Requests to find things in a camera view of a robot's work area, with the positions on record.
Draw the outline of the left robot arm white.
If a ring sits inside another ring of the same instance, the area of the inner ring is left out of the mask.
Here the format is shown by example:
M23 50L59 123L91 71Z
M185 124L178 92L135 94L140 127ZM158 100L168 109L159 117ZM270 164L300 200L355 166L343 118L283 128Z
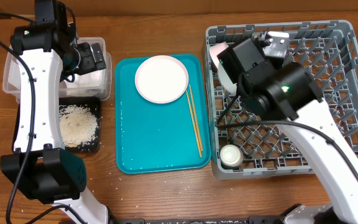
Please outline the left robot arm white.
M0 158L12 192L65 212L75 223L115 223L87 188L83 159L66 150L60 132L59 84L111 69L98 43L78 43L73 11L60 1L36 1L35 17L14 30L9 45L19 66L20 103L11 154Z

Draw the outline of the pink bowl with rice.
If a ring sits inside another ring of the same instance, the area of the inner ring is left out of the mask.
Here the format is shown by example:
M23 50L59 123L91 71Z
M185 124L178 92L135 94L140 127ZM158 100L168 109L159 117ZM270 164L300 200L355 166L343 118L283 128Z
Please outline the pink bowl with rice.
M213 65L216 67L216 73L218 74L218 80L221 86L227 90L230 94L236 94L237 86L233 83L223 68L221 62L218 59L218 54L226 50L229 46L223 42L216 44L209 48L209 56L211 57Z

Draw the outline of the wooden chopstick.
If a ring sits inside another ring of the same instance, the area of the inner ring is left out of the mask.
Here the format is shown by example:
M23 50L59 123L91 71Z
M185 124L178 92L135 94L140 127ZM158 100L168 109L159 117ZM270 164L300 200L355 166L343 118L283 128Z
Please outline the wooden chopstick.
M190 111L193 130L194 130L194 134L195 134L196 144L197 144L197 148L198 148L198 154L199 154L200 158L202 158L200 140L199 140L199 137L198 137L198 132L197 132L196 124L195 124L195 118L194 118L194 114L193 114L192 105L191 105L191 102L190 102L190 97L189 97L189 94L188 94L188 90L186 90L186 98L187 98L188 107L189 107L189 111Z
M193 92L192 92L192 88L191 88L190 84L188 85L188 94L189 94L190 102L191 102L191 105L192 105L192 110L193 110L193 114L194 114L194 118L195 118L195 124L196 124L197 132L198 132L198 137L199 137L199 140L200 140L201 152L202 152L202 156L203 156L203 143L202 143L202 139L201 139L200 126L199 126L199 122L198 122L195 101L194 101L194 98L193 98Z

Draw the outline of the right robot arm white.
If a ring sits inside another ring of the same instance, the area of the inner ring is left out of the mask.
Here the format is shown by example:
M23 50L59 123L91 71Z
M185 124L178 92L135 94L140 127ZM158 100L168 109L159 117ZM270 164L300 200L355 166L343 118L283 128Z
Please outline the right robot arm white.
M209 55L224 87L275 125L305 157L330 203L299 205L282 223L358 223L358 158L337 128L323 92L299 63L285 63L287 37L245 37Z

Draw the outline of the white paper cup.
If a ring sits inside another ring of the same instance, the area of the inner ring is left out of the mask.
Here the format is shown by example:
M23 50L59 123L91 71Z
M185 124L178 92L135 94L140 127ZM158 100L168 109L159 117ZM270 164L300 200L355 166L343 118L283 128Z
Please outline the white paper cup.
M221 165L225 169L239 168L244 159L242 151L233 144L223 146L220 149L219 157L221 160Z

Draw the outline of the white round plate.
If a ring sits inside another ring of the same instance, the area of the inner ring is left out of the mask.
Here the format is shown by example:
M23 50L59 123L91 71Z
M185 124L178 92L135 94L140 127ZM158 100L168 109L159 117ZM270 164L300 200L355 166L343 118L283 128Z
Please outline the white round plate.
M179 99L189 83L188 70L179 59L168 55L148 58L135 73L135 87L145 100L166 104Z

